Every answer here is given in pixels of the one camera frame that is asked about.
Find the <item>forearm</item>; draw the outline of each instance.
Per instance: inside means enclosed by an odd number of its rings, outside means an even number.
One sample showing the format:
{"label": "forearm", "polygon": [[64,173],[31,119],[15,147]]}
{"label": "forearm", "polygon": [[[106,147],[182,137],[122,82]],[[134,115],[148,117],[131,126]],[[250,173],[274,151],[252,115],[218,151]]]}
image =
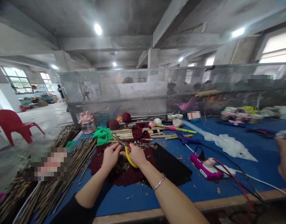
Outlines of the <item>forearm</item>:
{"label": "forearm", "polygon": [[[154,189],[162,180],[162,174],[150,163],[140,170]],[[169,223],[208,223],[192,201],[167,178],[155,190],[155,196]]]}
{"label": "forearm", "polygon": [[85,207],[92,208],[103,183],[111,170],[101,167],[96,174],[85,184],[84,187],[75,195],[77,202]]}

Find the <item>silver bracelet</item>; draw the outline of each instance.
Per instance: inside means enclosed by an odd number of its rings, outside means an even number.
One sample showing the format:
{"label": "silver bracelet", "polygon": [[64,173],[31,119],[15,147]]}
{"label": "silver bracelet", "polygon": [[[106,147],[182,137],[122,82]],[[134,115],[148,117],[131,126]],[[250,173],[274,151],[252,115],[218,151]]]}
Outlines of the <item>silver bracelet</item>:
{"label": "silver bracelet", "polygon": [[162,175],[163,175],[163,179],[159,182],[159,184],[153,189],[153,191],[155,191],[160,185],[161,185],[161,183],[164,181],[164,179],[166,178],[166,175],[165,174],[163,174],[162,173]]}

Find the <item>hand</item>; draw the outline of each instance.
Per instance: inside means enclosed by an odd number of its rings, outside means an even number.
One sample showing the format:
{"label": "hand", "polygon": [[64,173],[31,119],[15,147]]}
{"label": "hand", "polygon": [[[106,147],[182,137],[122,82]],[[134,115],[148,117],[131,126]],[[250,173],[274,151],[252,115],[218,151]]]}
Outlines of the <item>hand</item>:
{"label": "hand", "polygon": [[105,149],[102,168],[105,168],[109,172],[111,171],[117,163],[121,147],[122,146],[119,143],[116,143]]}
{"label": "hand", "polygon": [[[143,152],[143,150],[138,147],[135,146],[134,144],[130,144],[130,154],[128,154],[128,156],[130,157],[131,161],[140,168],[140,166],[142,166],[143,164],[145,164],[147,162],[145,154]],[[120,152],[120,155],[127,157],[125,152]]]}

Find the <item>black sleeve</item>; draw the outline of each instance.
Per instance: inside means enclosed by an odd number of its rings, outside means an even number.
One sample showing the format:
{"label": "black sleeve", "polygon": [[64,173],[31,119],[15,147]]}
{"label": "black sleeve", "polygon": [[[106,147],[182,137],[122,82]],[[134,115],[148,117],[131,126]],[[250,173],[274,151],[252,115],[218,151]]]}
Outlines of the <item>black sleeve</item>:
{"label": "black sleeve", "polygon": [[92,209],[81,206],[74,195],[51,223],[92,223],[93,218]]}

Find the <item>bundle of sticks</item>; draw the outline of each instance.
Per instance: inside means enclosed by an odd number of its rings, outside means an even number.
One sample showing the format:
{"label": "bundle of sticks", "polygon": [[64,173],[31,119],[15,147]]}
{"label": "bundle of sticks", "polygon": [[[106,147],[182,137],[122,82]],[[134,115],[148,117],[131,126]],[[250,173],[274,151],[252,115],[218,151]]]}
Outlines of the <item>bundle of sticks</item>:
{"label": "bundle of sticks", "polygon": [[11,223],[15,218],[18,208],[22,206],[28,194],[32,191],[34,183],[31,181],[31,163],[28,161],[20,169],[7,192],[0,200],[0,223]]}
{"label": "bundle of sticks", "polygon": [[63,127],[57,138],[53,141],[51,148],[65,147],[67,141],[70,139],[70,137],[74,134],[75,131],[76,128],[73,124],[69,124]]}
{"label": "bundle of sticks", "polygon": [[[176,134],[173,135],[165,135],[162,131],[171,131],[169,128],[162,128],[162,127],[152,127],[150,128],[143,128],[143,131],[147,130],[151,138],[144,138],[144,140],[152,141],[154,138],[167,138],[169,139],[175,139],[178,138]],[[129,128],[125,128],[122,130],[115,130],[111,131],[112,134],[115,134],[120,139],[126,140],[126,139],[133,139],[132,131]],[[192,137],[192,134],[185,135],[186,137]],[[117,140],[113,139],[110,141],[110,143],[117,142]]]}
{"label": "bundle of sticks", "polygon": [[83,173],[80,177],[79,184],[87,169],[87,162],[91,158],[93,151],[96,148],[96,140],[82,140],[77,147],[74,147],[71,153],[70,164],[70,180],[69,181],[51,181],[39,182],[38,187],[32,194],[29,202],[25,206],[22,214],[17,219],[16,223],[28,223],[32,214],[36,214],[34,220],[38,224],[45,221],[49,214],[55,214],[67,194],[70,186],[75,182],[76,177]]}

